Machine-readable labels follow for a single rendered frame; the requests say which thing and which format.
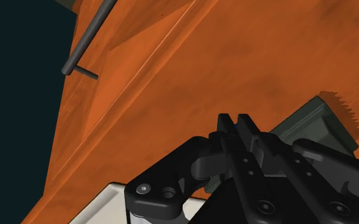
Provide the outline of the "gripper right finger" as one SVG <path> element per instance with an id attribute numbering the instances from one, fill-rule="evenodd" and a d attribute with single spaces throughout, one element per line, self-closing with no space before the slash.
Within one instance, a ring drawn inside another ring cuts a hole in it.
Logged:
<path id="1" fill-rule="evenodd" d="M 258 168 L 283 173 L 320 224 L 359 224 L 359 159 L 304 138 L 286 144 L 247 114 L 237 129 Z"/>

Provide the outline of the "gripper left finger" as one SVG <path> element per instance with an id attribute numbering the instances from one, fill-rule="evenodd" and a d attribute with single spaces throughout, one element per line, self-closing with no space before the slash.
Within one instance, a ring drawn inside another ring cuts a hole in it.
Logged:
<path id="1" fill-rule="evenodd" d="M 283 224 L 283 213 L 230 116 L 218 116 L 208 137 L 191 137 L 125 187 L 125 208 L 137 217 L 174 220 L 213 177 L 221 183 L 188 224 L 213 224 L 224 210 L 236 223 Z"/>

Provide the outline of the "dark green box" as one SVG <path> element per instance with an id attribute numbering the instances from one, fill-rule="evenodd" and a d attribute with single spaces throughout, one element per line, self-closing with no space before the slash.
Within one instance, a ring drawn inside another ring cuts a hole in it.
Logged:
<path id="1" fill-rule="evenodd" d="M 271 133 L 286 144 L 310 139 L 354 157 L 358 144 L 321 97 L 313 97 L 296 112 L 275 126 Z"/>

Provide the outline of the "white tray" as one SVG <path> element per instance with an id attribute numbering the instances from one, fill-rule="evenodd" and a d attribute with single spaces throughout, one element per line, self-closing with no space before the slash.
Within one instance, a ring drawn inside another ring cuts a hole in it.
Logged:
<path id="1" fill-rule="evenodd" d="M 188 224 L 205 200 L 190 198 L 183 205 L 183 212 L 174 220 L 161 221 L 127 216 L 124 199 L 125 186 L 119 183 L 107 185 L 69 224 Z"/>

